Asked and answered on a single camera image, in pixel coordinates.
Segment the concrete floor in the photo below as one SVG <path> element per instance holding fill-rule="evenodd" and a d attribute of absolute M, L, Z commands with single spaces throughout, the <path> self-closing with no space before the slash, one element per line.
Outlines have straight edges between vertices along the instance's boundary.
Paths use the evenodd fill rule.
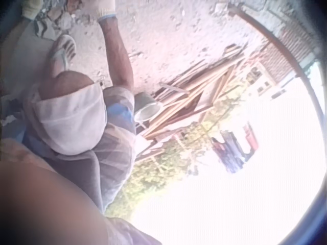
<path fill-rule="evenodd" d="M 160 88 L 160 81 L 169 82 L 202 59 L 208 64 L 216 62 L 230 44 L 243 46 L 248 43 L 245 51 L 248 55 L 260 48 L 264 40 L 262 35 L 237 16 L 228 16 L 226 4 L 217 2 L 117 2 L 119 26 L 134 71 L 135 92 L 153 93 Z M 259 6 L 265 1 L 254 2 Z M 275 33 L 282 26 L 267 12 L 250 9 L 247 12 Z M 37 38 L 33 29 L 30 25 L 22 35 L 7 77 L 9 90 L 17 94 L 37 80 L 52 44 Z M 96 22 L 75 23 L 69 33 L 75 38 L 78 48 L 71 69 L 109 86 L 106 51 L 99 25 Z"/>

